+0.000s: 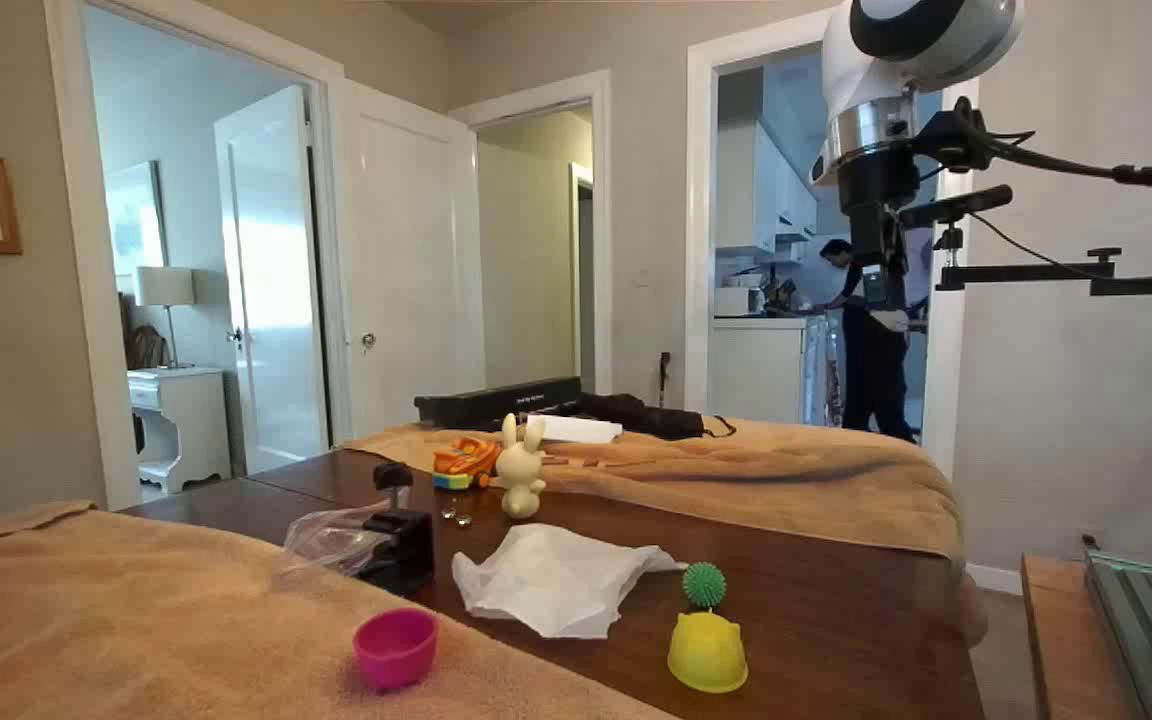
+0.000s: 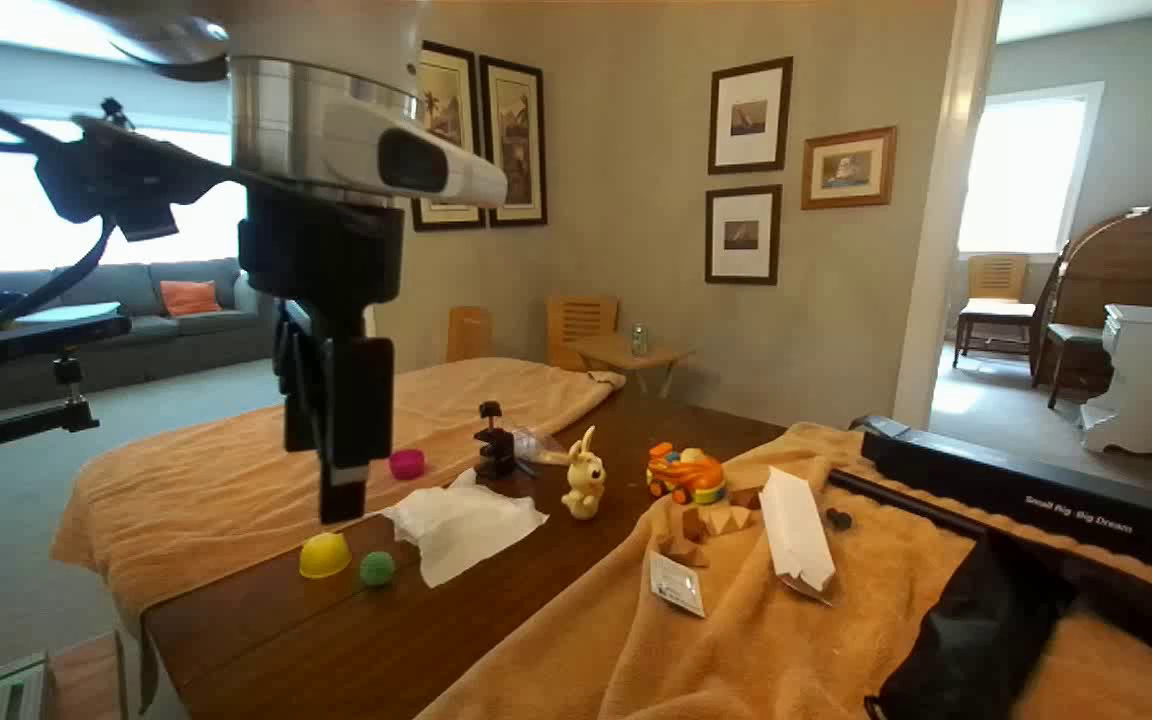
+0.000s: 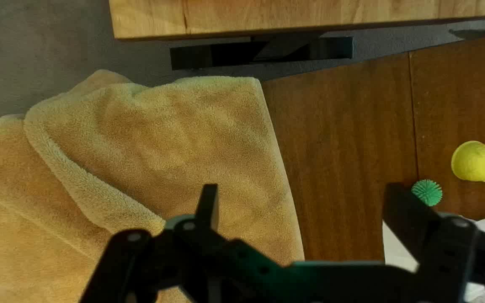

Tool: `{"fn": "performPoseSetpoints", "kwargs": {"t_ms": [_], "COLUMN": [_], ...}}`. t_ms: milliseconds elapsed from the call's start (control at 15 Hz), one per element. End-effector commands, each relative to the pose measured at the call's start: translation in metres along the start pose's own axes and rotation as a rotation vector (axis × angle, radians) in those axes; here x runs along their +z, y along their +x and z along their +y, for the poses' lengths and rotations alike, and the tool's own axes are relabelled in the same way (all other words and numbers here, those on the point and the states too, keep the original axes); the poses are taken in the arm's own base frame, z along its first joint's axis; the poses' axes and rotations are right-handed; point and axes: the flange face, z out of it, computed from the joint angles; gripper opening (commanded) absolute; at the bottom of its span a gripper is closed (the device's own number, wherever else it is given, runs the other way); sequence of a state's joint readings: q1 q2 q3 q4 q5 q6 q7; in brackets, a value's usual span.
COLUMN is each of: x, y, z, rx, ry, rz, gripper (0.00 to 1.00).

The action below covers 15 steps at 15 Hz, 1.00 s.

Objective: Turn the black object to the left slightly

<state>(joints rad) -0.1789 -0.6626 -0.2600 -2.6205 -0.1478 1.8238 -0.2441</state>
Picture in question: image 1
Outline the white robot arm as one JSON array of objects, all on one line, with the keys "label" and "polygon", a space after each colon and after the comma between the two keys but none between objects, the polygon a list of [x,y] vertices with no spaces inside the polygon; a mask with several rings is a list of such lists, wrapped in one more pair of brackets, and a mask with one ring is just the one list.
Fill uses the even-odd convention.
[{"label": "white robot arm", "polygon": [[822,45],[828,141],[818,185],[840,193],[852,250],[897,250],[893,213],[915,195],[915,97],[984,77],[1019,36],[1025,0],[840,0]]}]

